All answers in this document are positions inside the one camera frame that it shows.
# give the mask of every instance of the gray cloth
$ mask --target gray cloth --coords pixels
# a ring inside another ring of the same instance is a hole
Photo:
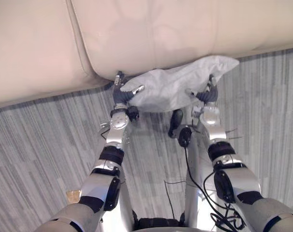
[[[224,56],[209,56],[190,64],[162,70],[155,69],[129,80],[122,91],[130,91],[140,85],[145,89],[129,101],[130,105],[144,112],[166,112],[188,106],[198,100],[185,90],[205,90],[209,75],[216,81],[239,64],[239,61]]]

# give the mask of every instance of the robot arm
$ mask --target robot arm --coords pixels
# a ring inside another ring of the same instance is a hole
[[[253,232],[293,232],[293,210],[261,196],[258,179],[226,139],[215,102],[205,102],[198,129],[212,161],[218,197],[231,203]]]
[[[116,207],[120,191],[120,167],[132,119],[127,102],[144,89],[144,86],[140,86],[133,91],[122,92],[123,77],[121,72],[116,76],[110,131],[99,159],[81,187],[80,201],[67,205],[35,232],[93,232],[104,212]]]

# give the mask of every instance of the cloth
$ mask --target cloth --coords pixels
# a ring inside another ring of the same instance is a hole
[[[239,64],[225,56],[208,56],[176,68],[155,69],[129,80],[122,91],[131,91],[145,85],[145,89],[129,101],[142,112],[167,112],[197,102],[185,90],[190,88],[203,92],[212,74],[216,82],[223,74]]]

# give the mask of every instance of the floor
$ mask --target floor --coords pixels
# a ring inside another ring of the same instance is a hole
[[[231,143],[265,197],[293,208],[293,49],[240,59],[219,82],[218,106]],[[0,232],[28,232],[66,205],[98,158],[111,88],[0,109]],[[164,180],[186,175],[183,150],[167,136],[171,112],[143,113],[124,161],[139,217],[171,218]],[[184,183],[168,185],[177,218]]]

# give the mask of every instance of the black joint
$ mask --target black joint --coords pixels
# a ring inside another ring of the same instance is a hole
[[[114,167],[113,170],[107,170],[102,168],[95,168],[92,173],[103,174],[103,175],[111,175],[111,176],[118,176],[120,175],[120,171],[117,167]]]
[[[189,127],[185,127],[181,130],[179,135],[179,145],[181,147],[188,147],[191,140],[191,130]]]
[[[231,181],[225,171],[219,170],[215,172],[214,184],[217,196],[227,203],[235,203],[234,192]]]
[[[80,198],[79,204],[87,205],[94,211],[95,214],[102,208],[103,201],[97,197],[82,196]]]
[[[214,165],[214,170],[220,170],[220,169],[228,169],[228,168],[247,168],[245,164],[243,163],[229,163],[229,164],[223,164],[220,161],[216,162]]]
[[[214,161],[220,156],[235,154],[235,150],[227,142],[217,142],[215,144],[212,144],[211,146],[209,146],[208,152],[211,161]]]
[[[244,204],[252,205],[257,200],[263,199],[261,194],[257,191],[244,192],[237,196],[237,198]]]
[[[122,165],[123,158],[124,152],[114,146],[104,147],[99,157],[100,160],[109,160],[117,163],[118,165]]]
[[[116,207],[118,202],[120,187],[121,187],[120,180],[114,177],[109,186],[106,202],[103,208],[104,211],[111,211],[112,209]]]
[[[176,137],[173,131],[180,126],[182,119],[183,111],[180,109],[174,110],[170,120],[169,132],[167,133],[170,138],[174,139]]]
[[[137,120],[139,118],[139,111],[136,106],[130,106],[126,111],[127,116],[129,117],[130,121]]]

